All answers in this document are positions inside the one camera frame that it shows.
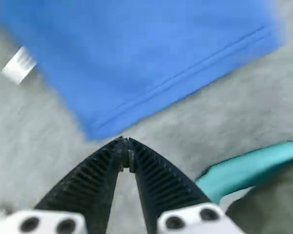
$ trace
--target teal handle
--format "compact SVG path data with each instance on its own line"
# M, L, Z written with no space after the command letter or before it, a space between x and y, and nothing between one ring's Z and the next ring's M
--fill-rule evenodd
M273 145L212 166L195 183L214 203L233 192L252 187L293 160L293 142Z

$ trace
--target gray carpet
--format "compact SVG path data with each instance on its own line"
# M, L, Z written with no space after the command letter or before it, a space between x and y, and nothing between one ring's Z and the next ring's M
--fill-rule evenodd
M280 0L287 43L122 135L150 146L195 178L221 160L293 139L293 0ZM0 35L0 71L15 52ZM0 204L32 207L105 142L86 143L41 75L16 86L0 74ZM108 233L145 233L134 177L123 173Z

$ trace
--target blue towel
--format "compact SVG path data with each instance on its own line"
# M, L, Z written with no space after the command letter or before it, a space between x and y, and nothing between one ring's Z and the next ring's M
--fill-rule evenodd
M265 2L0 0L0 24L102 139L277 48Z

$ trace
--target screw hole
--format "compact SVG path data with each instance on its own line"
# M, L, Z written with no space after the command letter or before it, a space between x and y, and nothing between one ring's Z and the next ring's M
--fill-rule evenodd
M35 230L39 225L39 219L37 217L31 217L25 220L21 224L21 232L29 233Z
M180 229L185 226L185 223L181 218L172 216L166 220L166 226L168 229Z
M215 221L219 218L218 214L211 209L203 209L200 212L201 218L205 221Z
M58 234L71 234L75 231L76 223L73 219L63 220L58 224L57 233Z

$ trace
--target white tag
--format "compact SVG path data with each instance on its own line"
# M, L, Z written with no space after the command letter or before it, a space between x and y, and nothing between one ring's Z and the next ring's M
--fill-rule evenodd
M2 73L16 84L20 84L36 64L25 47L21 47L3 68Z

